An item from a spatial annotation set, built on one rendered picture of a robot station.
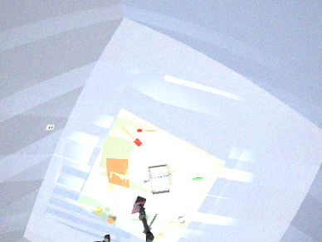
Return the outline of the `light wooden board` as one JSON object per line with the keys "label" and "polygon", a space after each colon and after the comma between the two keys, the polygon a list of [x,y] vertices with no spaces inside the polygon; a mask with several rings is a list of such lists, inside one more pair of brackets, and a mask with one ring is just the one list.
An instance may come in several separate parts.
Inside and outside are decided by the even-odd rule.
{"label": "light wooden board", "polygon": [[106,171],[108,190],[129,190],[128,159],[107,158]]}

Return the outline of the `red spatula with wooden handle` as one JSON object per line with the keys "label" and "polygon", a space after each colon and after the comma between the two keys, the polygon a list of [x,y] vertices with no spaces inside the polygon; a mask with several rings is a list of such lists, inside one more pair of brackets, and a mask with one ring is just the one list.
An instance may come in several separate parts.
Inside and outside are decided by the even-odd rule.
{"label": "red spatula with wooden handle", "polygon": [[[127,131],[123,127],[122,129],[127,133]],[[137,138],[134,139],[129,133],[128,135],[134,140],[133,143],[135,143],[138,147],[142,144]]]}

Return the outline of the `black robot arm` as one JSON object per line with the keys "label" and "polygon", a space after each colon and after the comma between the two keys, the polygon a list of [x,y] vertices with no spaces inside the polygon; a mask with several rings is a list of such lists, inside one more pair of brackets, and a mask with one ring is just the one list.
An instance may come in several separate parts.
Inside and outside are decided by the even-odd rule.
{"label": "black robot arm", "polygon": [[[140,205],[136,205],[135,210],[139,213],[139,220],[141,220],[142,225],[144,227],[145,232],[145,238],[146,242],[153,242],[154,241],[154,235],[151,233],[148,221],[146,220],[146,211],[145,208]],[[110,235],[104,236],[105,242],[110,242]]]}

